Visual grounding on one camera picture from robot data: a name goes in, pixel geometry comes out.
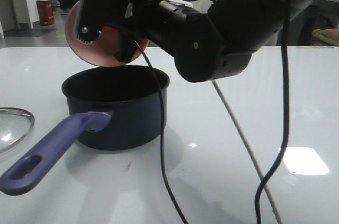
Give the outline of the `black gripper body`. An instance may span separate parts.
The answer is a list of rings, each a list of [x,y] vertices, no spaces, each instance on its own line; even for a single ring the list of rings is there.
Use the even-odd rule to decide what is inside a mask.
[[[228,75],[226,43],[212,18],[169,0],[127,0],[124,21],[113,27],[140,31],[173,59],[189,82]]]

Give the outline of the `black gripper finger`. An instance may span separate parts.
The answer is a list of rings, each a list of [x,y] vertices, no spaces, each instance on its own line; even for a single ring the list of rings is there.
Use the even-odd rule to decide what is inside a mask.
[[[118,27],[118,51],[114,57],[118,62],[130,63],[141,55],[141,43],[144,35],[140,31]]]
[[[75,24],[76,38],[89,44],[99,38],[104,26],[124,21],[127,0],[80,0]]]

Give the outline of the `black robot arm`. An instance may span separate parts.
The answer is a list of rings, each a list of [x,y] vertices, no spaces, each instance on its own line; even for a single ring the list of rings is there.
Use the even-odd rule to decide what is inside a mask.
[[[99,66],[127,64],[138,57],[137,43],[152,41],[169,53],[190,82],[234,76],[312,0],[216,0],[206,13],[170,0],[80,0],[67,33],[70,46],[110,46],[84,60]]]

